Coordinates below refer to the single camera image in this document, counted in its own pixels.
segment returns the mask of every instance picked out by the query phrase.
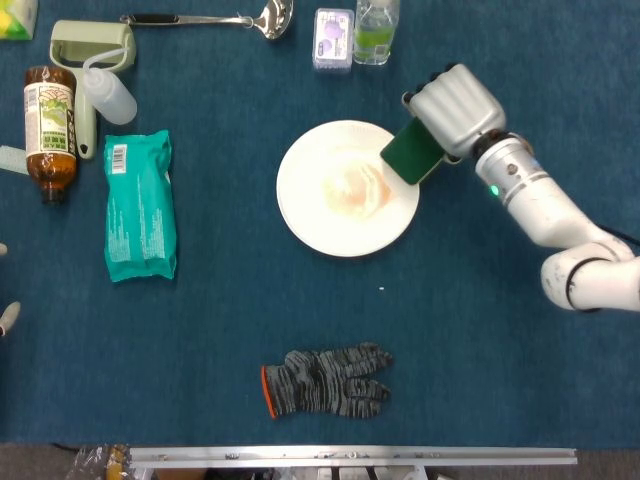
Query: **blue tablecloth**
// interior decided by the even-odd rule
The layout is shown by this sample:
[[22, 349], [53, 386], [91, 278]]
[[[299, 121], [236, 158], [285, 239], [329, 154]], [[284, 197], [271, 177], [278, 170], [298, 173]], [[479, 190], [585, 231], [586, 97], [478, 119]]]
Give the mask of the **blue tablecloth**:
[[[640, 318], [553, 306], [551, 252], [519, 230], [469, 164], [422, 186], [408, 231], [356, 260], [287, 229], [275, 179], [287, 148], [337, 119], [398, 131], [399, 99], [451, 61], [503, 104], [512, 130], [595, 221], [638, 234], [640, 4], [634, 0], [405, 1], [387, 66], [314, 73], [317, 7], [286, 37], [233, 27], [139, 29], [122, 75], [127, 127], [102, 122], [63, 207], [0, 172], [0, 440], [135, 444], [361, 443], [640, 447]], [[22, 146], [22, 87], [58, 19], [258, 14], [261, 0], [42, 1], [35, 39], [0, 44], [0, 144]], [[175, 281], [113, 285], [103, 258], [104, 135], [167, 128], [179, 235]], [[369, 421], [269, 418], [263, 363], [289, 350], [375, 341], [393, 390]]]

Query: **teal package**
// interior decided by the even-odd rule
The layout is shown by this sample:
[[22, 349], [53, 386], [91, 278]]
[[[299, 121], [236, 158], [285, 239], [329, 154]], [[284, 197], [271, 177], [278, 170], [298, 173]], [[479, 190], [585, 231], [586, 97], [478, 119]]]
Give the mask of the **teal package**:
[[151, 275], [173, 278], [177, 238], [170, 163], [167, 130], [153, 135], [107, 135], [104, 256], [113, 282]]

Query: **white plate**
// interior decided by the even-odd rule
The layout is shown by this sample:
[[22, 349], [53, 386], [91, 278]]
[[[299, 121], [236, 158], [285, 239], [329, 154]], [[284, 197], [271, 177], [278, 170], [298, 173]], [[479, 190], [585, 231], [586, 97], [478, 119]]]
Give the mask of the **white plate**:
[[280, 212], [300, 240], [328, 255], [356, 257], [405, 231], [420, 188], [380, 157], [392, 138], [376, 125], [343, 120], [296, 140], [282, 159], [276, 190]]

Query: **barcode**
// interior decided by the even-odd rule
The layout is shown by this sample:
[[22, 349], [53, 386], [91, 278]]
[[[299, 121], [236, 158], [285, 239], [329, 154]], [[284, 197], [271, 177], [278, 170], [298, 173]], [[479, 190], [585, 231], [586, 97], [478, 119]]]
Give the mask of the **barcode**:
[[127, 146], [114, 145], [111, 157], [111, 174], [127, 173]]

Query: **green sponge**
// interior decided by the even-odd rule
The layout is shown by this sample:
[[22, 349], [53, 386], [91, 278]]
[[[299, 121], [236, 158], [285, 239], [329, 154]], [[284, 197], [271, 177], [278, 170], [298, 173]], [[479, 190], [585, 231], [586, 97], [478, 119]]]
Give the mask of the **green sponge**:
[[422, 122], [414, 118], [380, 155], [400, 178], [415, 185], [438, 166], [444, 153]]

